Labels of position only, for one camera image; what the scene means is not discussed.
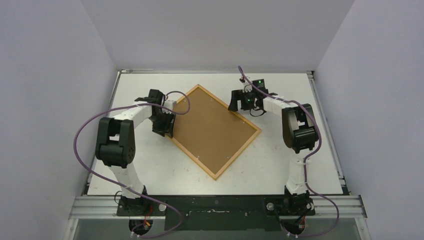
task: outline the glass panel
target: glass panel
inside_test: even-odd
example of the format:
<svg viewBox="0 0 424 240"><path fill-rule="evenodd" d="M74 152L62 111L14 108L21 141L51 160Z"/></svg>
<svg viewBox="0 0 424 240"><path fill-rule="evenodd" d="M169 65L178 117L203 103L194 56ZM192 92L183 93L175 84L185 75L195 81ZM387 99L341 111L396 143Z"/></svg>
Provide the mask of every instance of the glass panel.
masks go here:
<svg viewBox="0 0 424 240"><path fill-rule="evenodd" d="M314 234L325 231L334 223L334 219L308 219L304 234ZM165 220L154 220L150 234L163 232ZM130 238L127 219L80 219L75 231L74 240L134 240ZM176 231L155 239L159 240L283 240L284 231L264 231L250 229L246 231ZM331 232L319 236L309 237L310 240L360 240L358 228L354 218L340 219L337 227Z"/></svg>

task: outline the cable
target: cable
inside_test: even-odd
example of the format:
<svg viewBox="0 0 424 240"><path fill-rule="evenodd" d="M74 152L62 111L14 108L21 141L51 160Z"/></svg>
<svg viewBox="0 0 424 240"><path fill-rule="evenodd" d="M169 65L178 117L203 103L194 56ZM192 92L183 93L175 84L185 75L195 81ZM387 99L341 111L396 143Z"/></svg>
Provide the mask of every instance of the cable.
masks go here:
<svg viewBox="0 0 424 240"><path fill-rule="evenodd" d="M243 76L243 78L252 86L252 88L254 88L254 89L256 89L258 92L260 92L261 94L263 94L263 95L265 95L265 96L267 96L267 97L270 97L270 98L272 98L272 99L277 99L277 100L280 100L280 101L283 101L283 102L285 102L285 103L293 103L293 104L296 104L297 106L299 106L299 108L300 109L302 109L302 111L304 111L304 113L306 114L306 116L312 121L312 123L313 123L313 125L315 126L315 130L316 130L316 134L318 135L318 146L315 148L315 150L314 151L312 151L311 153L309 153L308 155L306 155L305 156L305 158L303 159L303 163L305 164L306 163L306 160L309 158L309 157L311 157L312 155L314 155L314 154L316 154L317 152L318 152L318 150L320 150L320 148L321 148L321 145L322 145L322 137L321 137L321 132L320 132L320 129L318 128L318 125L317 125L317 122L315 121L315 118L314 117L312 117L312 115L305 109L305 107L304 106L302 106L302 104L300 104L298 101L295 101L295 100L284 100L284 99L282 99L282 98L279 98L279 97L275 97L275 96L272 96L272 95L270 95L270 94L268 94L268 93L265 93L265 92L263 92L262 90L260 90L258 87L256 87L247 77L246 77L246 75L245 75L245 73L243 72L243 69L242 69L242 67L241 66L238 66L238 70L240 71L240 73L241 73L241 75ZM335 210L336 210L336 212L337 212L337 217L336 217L336 219L335 219L335 223L330 227L330 228L328 228L327 230L325 230L325 231L323 231L323 232L320 232L320 233L314 233L314 234L308 234L308 235L302 235L301 237L318 237L318 236L322 236L322 235L324 235L324 234L326 234L326 233L328 233L328 232L330 232L331 230L333 230L336 226L337 226L337 224L339 223L339 219L340 219L340 211L339 211L339 207L337 206L337 204L333 201L333 200L331 200L330 198L328 198L328 197L326 197L326 196L324 196L324 195L322 195L322 194L320 194L320 193L318 193L318 192L316 192L316 191L314 191L314 190L312 190L312 188L309 186L309 184L308 184L308 175L307 175L307 169L306 169L306 164L305 165L303 165L303 173L304 173L304 179L305 179L305 185L306 185L306 187L307 187L307 189L309 190L309 191L311 191L313 194L315 194L315 195L317 195L317 196L320 196L321 198L323 198L323 199L325 199L325 200L327 200L327 201L329 201L331 204L333 204L334 205L334 207L335 207Z"/></svg>
<svg viewBox="0 0 424 240"><path fill-rule="evenodd" d="M113 196L113 200L115 201L115 203L116 204L119 204L119 202L117 202L117 195L118 195L118 193L119 192L121 192L122 193L122 191L117 191L116 193L115 193L115 195Z"/></svg>
<svg viewBox="0 0 424 240"><path fill-rule="evenodd" d="M148 214L146 214L145 216L144 216L144 222L143 222L143 227L146 227L146 223L147 223L147 221L146 221L146 219L147 219L147 217L148 216L150 216L150 214L152 214L152 212L153 212L153 207L152 207L152 205L150 205L150 210L148 211ZM132 230L131 230L131 232L134 232L134 230L136 230L137 229L137 226L135 226Z"/></svg>
<svg viewBox="0 0 424 240"><path fill-rule="evenodd" d="M75 137L73 138L73 152L74 152L75 157L76 157L76 159L78 160L79 164L81 164L81 165L82 165L82 167L84 167L84 168L85 168L85 170L89 171L89 172L90 172L90 173L92 173L93 175L95 175L95 176L97 176L97 177L99 177L99 178L101 178L101 179L103 179L103 180L106 180L106 181L111 182L111 183L113 183L113 184L116 184L116 185L118 185L118 186L120 186L120 187L122 187L122 188L127 189L128 191L130 191L131 193L133 193L133 194L135 194L135 195L138 195L138 196L140 196L140 197L142 197L142 198L145 198L145 199L147 199L147 200L153 201L153 202L158 203L158 204L163 204L163 205L167 206L168 208L170 208L171 210L173 210L174 212L176 212L176 213L178 214L178 216L179 216L179 219L180 219L180 220L179 220L179 223L178 223L177 225L175 225L175 226L171 227L170 229L168 229L168 230L166 230L166 231L164 231L164 232L162 232L162 233L159 233L159 234L150 235L150 236L140 236L140 238L145 238L145 239L151 239L151 238L160 237L160 236L163 236L163 235L165 235L165 234L168 234L168 233L170 233L171 231L173 231L174 229L178 228L178 227L179 227L179 226L183 223L183 219L184 219L184 218L183 218L183 215L181 214L181 212L179 212L179 211L178 211L175 207L173 207L173 206L169 205L169 204L168 204L168 203L166 203L166 202L159 201L159 200L154 199L154 198L152 198L152 197L150 197L150 196L147 196L147 195L143 195L143 194L141 194L141 193L139 193L139 192L136 192L136 191L132 190L129 186L126 186L125 184L122 184L122 183L120 183L120 182L118 182L118 181L112 180L112 179L110 179L110 178L108 178L108 177L106 177L106 176L100 175L99 173L97 173L97 172L93 171L90 167L88 167L88 166L87 166L87 165L83 162L83 160L81 159L80 155L78 154L78 150L77 150L77 140L78 140L78 136L80 135L81 131L85 128L85 126L87 126L87 124L89 124L91 121L93 121L94 119L96 119L96 118L98 118L98 117L100 117L100 116L102 116L102 115L104 115L104 114L107 114L107 113L110 113L110 112L113 112L113 111L117 111L117 110L132 109L132 108L137 108L137 107L141 107L141 106L154 106L154 107L158 107L158 108L166 109L166 110L170 111L171 113L174 113L174 114L177 114L177 115L184 115L184 114L188 113L188 112L190 111L191 103L190 103L190 100L189 100L189 98L187 97L187 95L185 95L183 92L180 92L180 91L171 91L171 92L169 92L168 94L171 94L171 93L179 93L179 94L182 94L182 95L183 95L183 96L187 99L187 102L188 102L188 108L187 108L187 111L185 111L185 112L175 112L175 111L173 111L172 109L169 109L169 108L167 108L167 107L165 107L165 106L162 106L162 105L159 105L159 104L155 104L155 103L147 103L147 102L146 102L146 103L136 104L136 105L131 105L131 106L121 106L121 107L115 107L115 108L112 108L112 109L109 109L109 110L106 110L106 111L100 112L100 113L98 113L98 114L96 114L96 115L92 116L90 119L88 119L86 122L84 122L84 123L82 124L82 126L78 129L78 131L76 131Z"/></svg>
<svg viewBox="0 0 424 240"><path fill-rule="evenodd" d="M252 117L260 117L260 116L262 116L262 115L264 115L264 114L265 114L265 111L264 111L264 110L262 110L262 113L261 113L261 114L259 114L259 115L253 115L253 114L252 114L252 110L254 110L254 111L259 111L259 110L255 110L255 109L250 109L250 110L249 110L249 114L250 114Z"/></svg>

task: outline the wooden frame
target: wooden frame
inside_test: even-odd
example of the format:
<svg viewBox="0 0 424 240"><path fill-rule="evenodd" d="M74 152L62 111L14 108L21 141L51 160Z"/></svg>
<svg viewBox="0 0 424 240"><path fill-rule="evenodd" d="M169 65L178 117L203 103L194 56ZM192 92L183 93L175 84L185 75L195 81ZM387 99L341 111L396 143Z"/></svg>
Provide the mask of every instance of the wooden frame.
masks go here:
<svg viewBox="0 0 424 240"><path fill-rule="evenodd" d="M228 108L228 105L225 104L221 99L217 98L215 95L213 95L211 92L209 92L206 88L201 86L200 84L197 84L194 86L190 91L186 93L187 96L189 96L193 91L196 89L201 89L206 94L208 94L211 98L215 99L218 103L220 103L223 107L226 109ZM177 104L180 103L185 97L182 96L180 99L178 99ZM218 179L218 177L231 165L231 163L236 160L236 158L243 152L244 149L247 148L247 146L261 133L261 129L254 125L252 122L250 122L247 118L239 114L238 112L232 112L237 117L239 117L241 120L243 120L245 123L250 125L253 129L255 129L255 132L253 135L238 149L238 151L219 169L217 173L213 173L206 165L204 165L196 156L194 156L188 149L186 149L180 142L178 142L177 139L174 137L171 138L171 141L177 145L187 156L189 156L199 167L201 167L209 176L211 176L214 180Z"/></svg>

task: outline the red wire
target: red wire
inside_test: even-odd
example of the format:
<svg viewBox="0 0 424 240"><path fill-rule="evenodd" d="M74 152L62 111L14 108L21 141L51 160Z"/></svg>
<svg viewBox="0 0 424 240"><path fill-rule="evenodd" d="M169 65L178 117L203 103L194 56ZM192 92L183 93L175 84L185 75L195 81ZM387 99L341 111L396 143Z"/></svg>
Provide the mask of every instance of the red wire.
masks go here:
<svg viewBox="0 0 424 240"><path fill-rule="evenodd" d="M144 216L143 226L146 226L146 218L147 218L148 216L150 216L150 214L152 214L152 212L153 212L153 207L152 207L152 205L150 205L150 211L148 212L148 214L147 214L147 215L145 215L145 216Z"/></svg>

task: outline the black bracket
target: black bracket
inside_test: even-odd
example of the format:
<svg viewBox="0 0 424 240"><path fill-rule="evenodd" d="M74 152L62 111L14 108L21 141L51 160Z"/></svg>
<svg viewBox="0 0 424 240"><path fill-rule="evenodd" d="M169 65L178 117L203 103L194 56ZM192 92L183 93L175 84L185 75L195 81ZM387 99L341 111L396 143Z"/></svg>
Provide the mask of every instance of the black bracket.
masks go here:
<svg viewBox="0 0 424 240"><path fill-rule="evenodd" d="M119 141L110 139L117 134ZM120 166L125 169L134 160L135 154L134 122L102 117L98 122L95 157L106 166Z"/></svg>
<svg viewBox="0 0 424 240"><path fill-rule="evenodd" d="M165 101L165 95L156 89L150 89L148 97L139 97L135 102L147 102L151 104L162 105ZM176 115L174 113L164 113L158 106L151 107L151 117L149 119L153 122L152 132L170 138L174 135L174 122Z"/></svg>
<svg viewBox="0 0 424 240"><path fill-rule="evenodd" d="M310 104L302 105L314 117ZM281 110L282 138L288 148L297 154L303 149L312 150L318 141L318 134L314 123L299 107L288 107Z"/></svg>
<svg viewBox="0 0 424 240"><path fill-rule="evenodd" d="M252 81L252 84L258 89L260 89L262 92L268 94L268 89L265 88L265 80L254 80ZM255 88L252 88L252 91L249 92L243 92L242 89L232 90L231 102L228 105L228 110L232 112L237 112L239 110L238 101L241 102L241 110L264 110L264 98L266 98L266 96L260 93Z"/></svg>

